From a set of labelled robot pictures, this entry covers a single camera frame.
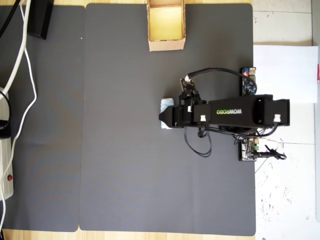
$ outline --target gray mat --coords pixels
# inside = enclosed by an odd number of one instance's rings
[[[164,130],[162,98],[206,67],[253,64],[251,5],[187,5],[183,51],[149,52],[146,5],[86,7],[80,217],[83,230],[252,236],[255,169],[231,136],[212,133],[212,155]],[[239,78],[198,77],[205,100],[237,96]],[[209,147],[189,129],[199,151]]]
[[[10,9],[10,6],[0,7],[1,23]],[[18,9],[0,39],[2,87],[18,55],[22,26]],[[85,9],[58,6],[53,8],[47,40],[27,39],[38,100],[27,114],[16,144],[14,194],[6,201],[4,228],[62,232],[78,229],[84,41]],[[33,97],[23,56],[9,91],[13,136]]]

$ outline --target power cord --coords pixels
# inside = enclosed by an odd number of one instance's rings
[[[27,1],[27,4],[26,4],[26,9],[25,9],[25,15],[24,15],[24,11],[23,11],[23,8],[22,8],[22,5],[24,4],[25,0],[22,0],[21,4],[20,4],[20,10],[21,10],[21,15],[22,15],[22,19],[24,21],[24,24],[23,24],[23,35],[25,36],[25,42],[27,41],[27,28],[25,27],[28,26],[28,18],[29,18],[29,10],[30,10],[30,3],[31,3],[31,0],[28,0]],[[32,74],[32,69],[31,69],[31,63],[30,63],[30,59],[29,59],[29,55],[28,55],[28,51],[26,49],[26,45],[24,44],[24,47],[22,49],[22,53],[25,53],[25,56],[26,56],[26,60],[27,60],[27,63],[28,63],[28,68],[29,68],[29,74],[30,74],[30,79],[31,79],[31,84],[32,84],[32,89],[33,89],[33,93],[34,93],[34,99],[32,100],[32,102],[28,105],[28,107],[25,109],[23,115],[22,115],[22,119],[21,119],[21,123],[20,123],[20,127],[19,127],[19,130],[16,134],[16,136],[14,137],[13,139],[13,142],[12,142],[12,149],[11,149],[11,157],[10,157],[10,160],[8,162],[8,165],[6,167],[6,169],[3,171],[3,175],[0,179],[0,194],[1,194],[1,197],[2,197],[2,203],[3,203],[3,213],[2,213],[2,218],[1,218],[1,223],[0,223],[0,230],[2,230],[3,228],[3,224],[4,224],[4,220],[5,220],[5,216],[6,216],[6,200],[5,200],[5,196],[4,196],[4,191],[3,191],[3,182],[4,182],[4,178],[5,178],[5,175],[6,173],[8,172],[8,169],[10,167],[10,165],[12,164],[12,161],[14,159],[14,153],[15,153],[15,146],[16,146],[16,142],[17,142],[17,139],[19,138],[20,136],[20,133],[21,133],[21,130],[22,130],[22,127],[24,125],[24,121],[25,121],[25,118],[26,118],[26,115],[29,111],[29,109],[33,106],[33,104],[36,102],[37,100],[37,91],[36,91],[36,86],[35,86],[35,82],[34,82],[34,77],[33,77],[33,74]]]
[[[18,68],[20,66],[20,62],[21,62],[21,59],[22,59],[22,56],[24,54],[24,50],[26,48],[26,44],[27,44],[27,32],[28,32],[28,19],[29,19],[29,12],[30,12],[30,4],[31,4],[31,0],[28,0],[27,3],[26,3],[26,7],[25,7],[25,21],[23,22],[23,34],[22,34],[22,42],[21,42],[21,46],[20,46],[20,49],[19,49],[19,53],[18,53],[18,56],[16,58],[16,61],[15,61],[15,64],[14,64],[14,67],[13,67],[13,70],[12,70],[12,73],[10,75],[10,78],[5,86],[5,88],[3,89],[3,93],[6,95],[16,77],[16,74],[17,74],[17,71],[18,71]]]

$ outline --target power strip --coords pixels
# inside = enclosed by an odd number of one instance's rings
[[[9,107],[4,98],[0,100],[0,120],[8,120],[9,118]],[[11,137],[7,139],[0,139],[0,178],[4,174],[4,170],[8,166],[8,162],[11,158]],[[12,165],[9,167],[6,177],[3,180],[3,194],[5,199],[8,199],[14,194],[14,179]]]

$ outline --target white paper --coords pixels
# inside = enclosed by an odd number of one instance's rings
[[[295,103],[317,102],[317,46],[254,45],[257,95]]]

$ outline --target cardboard box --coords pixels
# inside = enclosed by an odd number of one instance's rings
[[[185,0],[148,0],[147,18],[150,52],[184,49]]]

